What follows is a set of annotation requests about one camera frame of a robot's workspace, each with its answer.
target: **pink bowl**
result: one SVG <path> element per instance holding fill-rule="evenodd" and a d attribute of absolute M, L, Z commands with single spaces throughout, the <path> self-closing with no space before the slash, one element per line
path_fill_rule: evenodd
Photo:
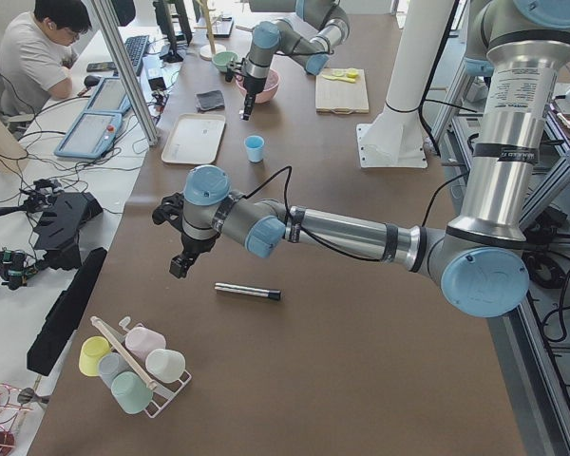
<path fill-rule="evenodd" d="M 278 73 L 273 69 L 268 71 L 268 78 L 266 78 L 266 86 L 262 93 L 258 93 L 256 95 L 256 103 L 266 103 L 270 102 L 276 95 L 276 91 L 278 90 Z M 236 79 L 237 87 L 240 93 L 245 96 L 247 95 L 247 90 L 243 87 L 242 78 Z"/>

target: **pink cup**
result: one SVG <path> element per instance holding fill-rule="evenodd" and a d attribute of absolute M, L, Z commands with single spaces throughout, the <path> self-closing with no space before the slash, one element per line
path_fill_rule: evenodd
<path fill-rule="evenodd" d="M 133 328 L 124 338 L 126 348 L 145 362 L 145 358 L 155 349 L 167 346 L 164 336 L 143 326 Z"/>

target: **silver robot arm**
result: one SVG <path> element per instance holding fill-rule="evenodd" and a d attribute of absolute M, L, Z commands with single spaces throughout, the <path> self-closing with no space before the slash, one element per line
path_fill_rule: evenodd
<path fill-rule="evenodd" d="M 154 214 L 156 223 L 169 221 L 182 232 L 184 252 L 174 258 L 172 272 L 189 267 L 197 252 L 208 252 L 221 233 L 261 257 L 286 238 L 399 263 L 431 278 L 452 305 L 471 315 L 514 309 L 529 286 L 519 256 L 525 242 L 519 220 L 557 74 L 570 60 L 570 0 L 483 3 L 483 18 L 471 18 L 472 32 L 480 36 L 475 45 L 483 43 L 493 74 L 461 215 L 445 231 L 274 201 L 253 204 L 230 189 L 222 170 L 201 166 L 188 176 L 183 195 L 164 199 Z M 471 55 L 481 60 L 480 52 Z"/>
<path fill-rule="evenodd" d="M 250 2 L 251 11 L 294 12 L 319 32 L 307 40 L 294 30 L 287 19 L 263 21 L 254 27 L 249 53 L 240 62 L 229 65 L 226 81 L 235 74 L 243 78 L 247 90 L 241 119 L 248 121 L 256 95 L 266 86 L 266 80 L 276 52 L 282 52 L 300 64 L 310 74 L 318 74 L 329 59 L 333 49 L 349 36 L 349 19 L 333 0 Z"/>

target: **black hair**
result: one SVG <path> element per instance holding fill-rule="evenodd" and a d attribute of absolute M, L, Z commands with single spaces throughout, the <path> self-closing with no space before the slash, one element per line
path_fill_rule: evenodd
<path fill-rule="evenodd" d="M 34 16 L 40 22 L 49 18 L 57 29 L 67 27 L 76 33 L 91 29 L 91 20 L 82 0 L 36 0 Z"/>

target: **white desk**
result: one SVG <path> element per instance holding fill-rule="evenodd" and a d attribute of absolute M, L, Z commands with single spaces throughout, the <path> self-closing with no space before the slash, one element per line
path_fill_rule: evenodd
<path fill-rule="evenodd" d="M 123 38 L 136 34 L 151 35 L 160 38 L 158 28 L 123 28 Z M 90 62 L 111 60 L 105 47 L 103 36 L 96 33 L 82 53 L 79 61 L 72 69 L 73 93 L 78 93 L 83 87 L 83 79 L 87 75 L 86 65 Z M 169 85 L 170 78 L 175 76 L 176 66 L 165 70 L 165 81 Z M 149 101 L 150 89 L 147 81 L 142 77 L 142 89 Z M 43 112 L 28 132 L 39 130 L 67 131 L 72 122 L 86 105 L 87 99 L 75 100 L 60 104 Z M 139 168 L 147 150 L 147 141 L 134 115 L 131 113 L 123 121 L 121 136 L 116 142 L 120 148 L 118 155 L 102 166 L 93 166 L 79 173 L 79 176 L 69 176 L 80 183 L 68 191 L 88 191 L 102 205 L 104 211 L 92 219 L 80 231 L 79 247 L 81 257 L 85 258 L 88 251 L 97 247 L 108 249 L 121 221 L 121 212 L 129 198 L 133 185 L 138 177 Z M 63 178 L 71 174 L 63 168 L 71 167 L 76 160 L 61 159 L 53 155 L 53 150 L 63 138 L 63 135 L 43 133 L 25 137 L 21 144 L 28 146 L 28 152 L 34 159 L 48 159 L 50 161 L 30 160 L 23 171 L 27 184 L 33 181 L 54 177 Z M 0 173 L 0 200 L 12 197 L 21 188 L 20 178 L 14 174 Z M 10 199 L 0 206 L 18 204 L 18 198 Z M 0 218 L 0 249 L 7 247 L 11 250 L 22 249 L 31 253 L 31 245 L 37 236 L 31 235 L 31 226 L 22 212 L 17 212 Z M 1 285 L 0 279 L 0 383 L 7 383 L 17 388 L 34 387 L 41 395 L 52 393 L 55 382 L 61 371 L 61 359 L 55 365 L 50 377 L 43 377 L 27 370 L 27 352 L 36 335 L 42 328 L 45 317 L 59 296 L 66 289 L 76 271 L 47 269 L 32 277 L 28 286 L 11 291 Z M 16 448 L 13 456 L 24 455 L 40 426 L 43 412 L 37 405 L 31 406 L 32 411 L 19 419 L 15 432 Z"/>

